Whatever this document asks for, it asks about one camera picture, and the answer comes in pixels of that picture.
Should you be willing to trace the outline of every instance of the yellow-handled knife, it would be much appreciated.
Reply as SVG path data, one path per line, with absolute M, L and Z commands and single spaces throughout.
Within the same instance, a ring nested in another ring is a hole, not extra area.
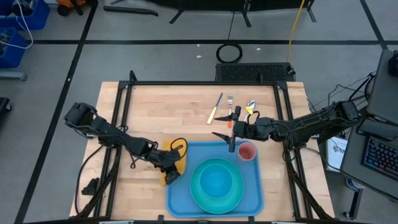
M 207 124 L 211 124 L 211 122 L 213 121 L 213 118 L 214 118 L 214 115 L 216 113 L 217 107 L 220 105 L 222 98 L 223 98 L 223 93 L 221 93 L 220 97 L 218 98 L 216 106 L 213 108 L 213 111 L 211 112 L 211 114 L 209 116 L 209 119 L 207 120 Z

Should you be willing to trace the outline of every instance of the wooden table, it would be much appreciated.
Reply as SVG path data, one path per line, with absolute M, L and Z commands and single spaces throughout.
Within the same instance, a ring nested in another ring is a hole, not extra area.
M 288 86 L 294 117 L 308 114 L 310 111 L 303 83 L 288 83 Z M 98 114 L 106 118 L 108 122 L 111 121 L 117 87 L 118 82 L 104 82 L 99 93 L 96 108 Z M 261 116 L 277 119 L 275 96 L 271 86 L 139 85 L 134 86 L 132 90 L 127 132 L 133 136 L 157 141 L 160 146 L 164 139 L 179 137 L 186 138 L 188 141 L 219 141 L 220 139 L 211 132 L 229 135 L 231 129 L 227 128 L 226 122 L 213 121 L 211 125 L 207 125 L 206 121 L 221 92 L 224 93 L 224 98 L 215 117 L 228 114 L 227 97 L 232 93 L 233 106 L 246 106 L 250 100 L 256 100 L 256 110 L 260 111 Z M 280 97 L 284 108 L 284 118 L 287 119 L 281 90 Z M 252 143 L 258 148 L 265 201 L 264 209 L 255 216 L 255 220 L 294 220 L 286 164 L 282 160 L 282 144 L 272 140 L 252 141 Z M 318 150 L 315 140 L 310 140 L 307 146 Z M 97 140 L 88 141 L 84 159 L 97 148 Z M 81 175 L 80 190 L 87 186 L 92 178 L 100 177 L 104 152 L 105 150 L 100 151 L 87 163 Z M 309 191 L 325 211 L 334 217 L 320 156 L 308 149 L 302 149 L 301 153 Z M 166 209 L 165 187 L 159 185 L 159 170 L 144 161 L 138 161 L 137 168 L 133 170 L 130 169 L 130 163 L 131 158 L 128 152 L 123 150 L 111 218 L 113 220 L 156 220 L 158 215 L 164 215 L 165 220 L 178 220 Z M 302 194 L 298 188 L 297 193 L 301 216 L 305 217 Z M 90 198 L 91 196 L 80 194 L 80 210 Z M 103 200 L 102 215 L 105 214 L 106 203 L 107 200 Z M 74 214 L 75 210 L 72 206 L 70 215 Z M 206 220 L 247 221 L 248 218 L 206 218 Z

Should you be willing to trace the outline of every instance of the teal bowl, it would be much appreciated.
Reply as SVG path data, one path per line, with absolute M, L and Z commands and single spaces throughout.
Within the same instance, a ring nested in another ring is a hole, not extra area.
M 243 177 L 230 161 L 212 158 L 203 161 L 193 171 L 191 194 L 196 204 L 206 212 L 224 214 L 232 211 L 242 200 Z

